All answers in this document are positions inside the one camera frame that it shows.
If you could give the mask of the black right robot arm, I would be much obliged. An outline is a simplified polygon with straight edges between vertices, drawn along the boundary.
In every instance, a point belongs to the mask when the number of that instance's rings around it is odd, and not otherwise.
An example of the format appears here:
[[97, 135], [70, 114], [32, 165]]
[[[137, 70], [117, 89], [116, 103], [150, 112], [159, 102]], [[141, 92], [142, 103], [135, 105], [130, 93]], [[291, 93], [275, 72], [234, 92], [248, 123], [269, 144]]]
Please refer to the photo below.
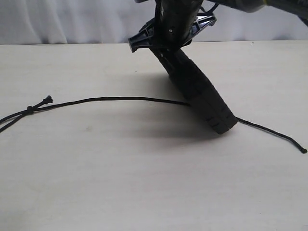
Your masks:
[[220, 5], [245, 13], [269, 6], [308, 23], [306, 0], [215, 0], [207, 11], [201, 0], [157, 0], [155, 3], [154, 18], [128, 39], [132, 52], [141, 48], [177, 51], [189, 45], [203, 29], [215, 24], [214, 11]]

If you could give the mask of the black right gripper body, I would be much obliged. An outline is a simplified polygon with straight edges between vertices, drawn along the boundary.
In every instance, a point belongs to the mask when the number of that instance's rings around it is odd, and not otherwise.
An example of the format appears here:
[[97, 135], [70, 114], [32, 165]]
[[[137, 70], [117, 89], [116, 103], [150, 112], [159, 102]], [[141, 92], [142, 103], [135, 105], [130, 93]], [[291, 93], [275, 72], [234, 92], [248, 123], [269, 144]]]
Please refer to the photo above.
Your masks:
[[216, 22], [216, 4], [206, 11], [202, 0], [156, 0], [155, 3], [154, 18], [128, 39], [132, 52], [142, 48], [176, 51]]

